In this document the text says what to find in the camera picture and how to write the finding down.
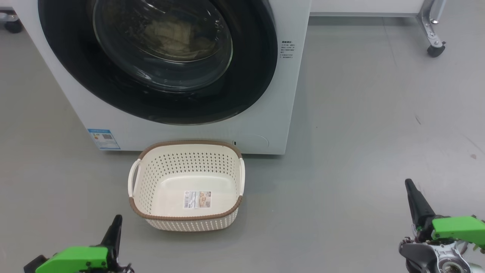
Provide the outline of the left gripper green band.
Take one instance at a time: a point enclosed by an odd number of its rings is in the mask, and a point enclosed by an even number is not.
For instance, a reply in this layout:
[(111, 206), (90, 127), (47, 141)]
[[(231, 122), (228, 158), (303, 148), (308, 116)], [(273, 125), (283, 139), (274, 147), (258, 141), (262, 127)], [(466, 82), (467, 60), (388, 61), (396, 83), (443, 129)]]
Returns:
[(119, 264), (122, 215), (114, 217), (100, 246), (73, 246), (53, 255), (36, 273), (132, 273), (131, 264)]

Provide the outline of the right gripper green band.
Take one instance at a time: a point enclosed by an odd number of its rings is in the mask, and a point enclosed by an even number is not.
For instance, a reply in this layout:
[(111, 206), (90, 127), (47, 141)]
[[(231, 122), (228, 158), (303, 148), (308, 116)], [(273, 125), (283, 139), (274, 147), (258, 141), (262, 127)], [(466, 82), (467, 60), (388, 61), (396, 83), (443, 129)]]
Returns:
[(484, 250), (484, 221), (473, 216), (439, 216), (435, 214), (435, 211), (411, 179), (405, 180), (405, 188), (418, 242), (439, 245), (463, 241), (474, 244), (474, 250), (478, 248), (481, 251)]

